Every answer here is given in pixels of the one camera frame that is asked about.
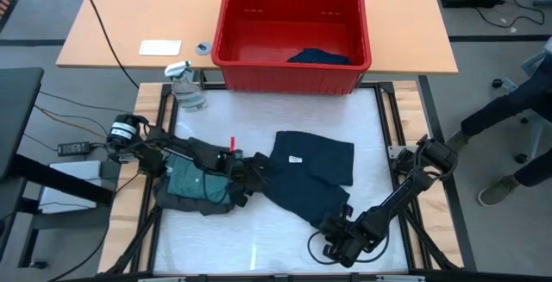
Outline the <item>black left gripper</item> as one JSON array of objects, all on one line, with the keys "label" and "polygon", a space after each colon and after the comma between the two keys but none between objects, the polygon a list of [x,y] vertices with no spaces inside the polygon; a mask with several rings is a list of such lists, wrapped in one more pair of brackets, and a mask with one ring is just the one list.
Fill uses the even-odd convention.
[{"label": "black left gripper", "polygon": [[257,192],[262,192],[268,183],[270,160],[261,153],[253,157],[242,157],[234,154],[229,166],[229,190],[234,193],[234,204],[245,207],[248,198]]}]

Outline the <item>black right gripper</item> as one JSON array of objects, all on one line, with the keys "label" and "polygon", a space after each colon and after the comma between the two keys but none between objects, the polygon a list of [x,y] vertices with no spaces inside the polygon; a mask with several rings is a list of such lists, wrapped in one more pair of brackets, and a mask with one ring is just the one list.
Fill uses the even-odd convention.
[{"label": "black right gripper", "polygon": [[364,225],[367,216],[360,215],[355,221],[349,221],[353,212],[352,206],[344,204],[340,217],[327,216],[321,224],[321,234],[327,242],[323,255],[345,267],[351,267],[361,252],[374,250],[374,237]]}]

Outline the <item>dark navy shorts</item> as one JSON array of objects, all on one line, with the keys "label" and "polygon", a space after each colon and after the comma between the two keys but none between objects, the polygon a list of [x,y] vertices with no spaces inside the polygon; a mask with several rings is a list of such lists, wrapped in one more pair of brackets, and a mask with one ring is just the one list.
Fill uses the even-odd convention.
[{"label": "dark navy shorts", "polygon": [[276,133],[264,195],[317,228],[347,203],[354,144],[300,131]]}]

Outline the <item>teal patterned shirt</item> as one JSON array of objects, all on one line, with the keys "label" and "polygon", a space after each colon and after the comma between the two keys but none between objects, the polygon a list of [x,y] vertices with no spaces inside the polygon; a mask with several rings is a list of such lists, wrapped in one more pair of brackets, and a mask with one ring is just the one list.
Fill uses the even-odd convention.
[{"label": "teal patterned shirt", "polygon": [[215,204],[229,204],[229,180],[224,176],[207,174],[195,167],[191,160],[170,155],[166,161],[169,177],[167,191],[171,194],[207,200]]}]

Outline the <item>dark grey shorts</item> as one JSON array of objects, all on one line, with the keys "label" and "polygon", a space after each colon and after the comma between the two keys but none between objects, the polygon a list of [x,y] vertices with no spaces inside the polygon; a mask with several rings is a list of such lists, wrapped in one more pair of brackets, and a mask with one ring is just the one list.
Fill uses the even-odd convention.
[{"label": "dark grey shorts", "polygon": [[178,210],[183,212],[198,212],[204,216],[227,214],[235,208],[234,193],[228,187],[230,197],[229,204],[215,204],[207,200],[181,197],[167,191],[169,177],[166,173],[166,161],[170,155],[191,160],[196,168],[207,174],[224,176],[229,180],[229,166],[234,154],[229,147],[218,147],[200,141],[196,138],[187,140],[176,139],[161,149],[168,156],[163,161],[165,168],[160,182],[154,186],[156,204],[163,209]]}]

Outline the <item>red plastic laundry bin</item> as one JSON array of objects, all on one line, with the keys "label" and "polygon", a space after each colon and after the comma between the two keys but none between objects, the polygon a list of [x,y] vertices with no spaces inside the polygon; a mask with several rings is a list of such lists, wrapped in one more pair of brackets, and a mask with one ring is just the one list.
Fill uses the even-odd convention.
[{"label": "red plastic laundry bin", "polygon": [[[305,48],[351,64],[287,61]],[[222,0],[210,56],[231,90],[349,94],[372,65],[365,0]]]}]

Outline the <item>navy blue garment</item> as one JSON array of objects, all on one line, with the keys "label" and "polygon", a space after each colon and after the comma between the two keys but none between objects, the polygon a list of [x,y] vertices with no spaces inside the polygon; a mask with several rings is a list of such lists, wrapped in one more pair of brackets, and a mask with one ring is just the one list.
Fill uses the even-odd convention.
[{"label": "navy blue garment", "polygon": [[300,53],[287,60],[289,63],[328,64],[328,65],[350,65],[351,61],[347,56],[325,52],[317,48],[305,48]]}]

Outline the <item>person's shoe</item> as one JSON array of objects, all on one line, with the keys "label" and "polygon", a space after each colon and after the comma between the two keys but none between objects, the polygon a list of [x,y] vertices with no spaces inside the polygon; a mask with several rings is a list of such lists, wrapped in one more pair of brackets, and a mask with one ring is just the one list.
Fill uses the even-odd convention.
[{"label": "person's shoe", "polygon": [[467,144],[470,136],[465,135],[461,130],[455,132],[446,142],[446,146],[452,151],[459,153]]},{"label": "person's shoe", "polygon": [[505,176],[487,188],[481,190],[477,196],[478,203],[485,207],[494,206],[511,195],[520,184],[513,176]]}]

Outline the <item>white box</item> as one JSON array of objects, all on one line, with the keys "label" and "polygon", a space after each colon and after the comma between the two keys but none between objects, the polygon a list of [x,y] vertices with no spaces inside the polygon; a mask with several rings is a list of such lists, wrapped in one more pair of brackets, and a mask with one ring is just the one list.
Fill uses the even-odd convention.
[{"label": "white box", "polygon": [[[98,160],[53,163],[50,168],[72,175],[97,186],[102,186],[100,178],[101,162]],[[41,194],[39,209],[43,214],[56,214],[75,210],[94,209],[97,205],[81,197],[45,187]]]}]

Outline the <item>white flat card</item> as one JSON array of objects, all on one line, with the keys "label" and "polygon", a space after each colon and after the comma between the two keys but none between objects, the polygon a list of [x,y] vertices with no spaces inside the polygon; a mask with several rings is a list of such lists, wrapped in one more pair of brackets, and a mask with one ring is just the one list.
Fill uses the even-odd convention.
[{"label": "white flat card", "polygon": [[182,41],[145,40],[141,43],[139,55],[143,56],[178,56]]}]

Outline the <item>black power adapter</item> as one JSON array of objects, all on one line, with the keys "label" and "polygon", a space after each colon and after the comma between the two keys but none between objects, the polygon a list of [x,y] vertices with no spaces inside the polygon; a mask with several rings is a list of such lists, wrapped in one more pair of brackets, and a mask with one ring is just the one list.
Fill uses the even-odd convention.
[{"label": "black power adapter", "polygon": [[59,157],[86,156],[90,152],[91,144],[88,141],[63,143],[59,144],[57,147],[57,155],[59,155]]}]

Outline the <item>person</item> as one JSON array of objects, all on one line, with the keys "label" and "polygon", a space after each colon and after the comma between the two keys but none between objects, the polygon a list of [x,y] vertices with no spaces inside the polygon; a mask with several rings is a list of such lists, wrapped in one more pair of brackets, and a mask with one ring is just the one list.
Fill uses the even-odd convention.
[{"label": "person", "polygon": [[[552,122],[552,37],[544,45],[543,51],[548,51],[551,55],[543,60],[531,78],[515,91],[492,100],[464,119],[459,130],[471,139],[525,110],[534,110]],[[507,176],[513,176],[524,187],[533,187],[552,179],[552,148]]]}]

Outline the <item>light wooden desk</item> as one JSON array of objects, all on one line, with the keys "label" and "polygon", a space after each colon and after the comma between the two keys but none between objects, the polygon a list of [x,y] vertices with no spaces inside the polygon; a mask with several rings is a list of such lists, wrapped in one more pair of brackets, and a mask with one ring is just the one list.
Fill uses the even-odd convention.
[{"label": "light wooden desk", "polygon": [[[163,69],[181,60],[212,69],[196,54],[213,41],[222,0],[83,0],[56,61],[59,67]],[[437,0],[365,0],[370,72],[458,73]],[[139,55],[145,40],[182,41],[178,56]]]}]

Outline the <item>black side table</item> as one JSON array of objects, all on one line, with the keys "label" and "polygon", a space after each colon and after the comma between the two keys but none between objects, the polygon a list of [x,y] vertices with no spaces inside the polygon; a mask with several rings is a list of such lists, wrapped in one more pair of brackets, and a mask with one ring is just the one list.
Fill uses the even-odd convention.
[{"label": "black side table", "polygon": [[41,88],[40,67],[0,69],[0,260],[18,213],[28,213],[37,222],[69,222],[73,212],[40,213],[36,200],[23,196],[28,181],[80,197],[100,207],[112,205],[114,192],[78,179],[20,155],[24,130]]}]

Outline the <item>black aluminium table frame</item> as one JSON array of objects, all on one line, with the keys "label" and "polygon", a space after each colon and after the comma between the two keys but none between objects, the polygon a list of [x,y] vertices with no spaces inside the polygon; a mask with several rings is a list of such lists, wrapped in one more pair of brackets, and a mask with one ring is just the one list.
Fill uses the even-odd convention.
[{"label": "black aluminium table frame", "polygon": [[[421,93],[417,81],[374,82],[373,85],[381,94],[392,145],[413,145],[426,133],[436,134],[436,128],[428,125],[423,108],[423,98],[429,97],[430,93]],[[135,102],[135,113],[171,129],[176,107],[173,105],[170,85],[142,84]],[[151,192],[154,181],[138,175],[137,169],[135,163],[125,164],[121,168],[119,182],[125,188],[112,206],[110,226],[97,269],[99,272],[115,264],[154,206]],[[443,185],[433,185],[419,197],[417,213],[426,231],[448,259],[457,266],[467,266],[468,262],[462,259],[457,238],[461,231],[455,226],[460,220],[454,216],[458,212],[457,202],[455,186],[447,181]]]}]

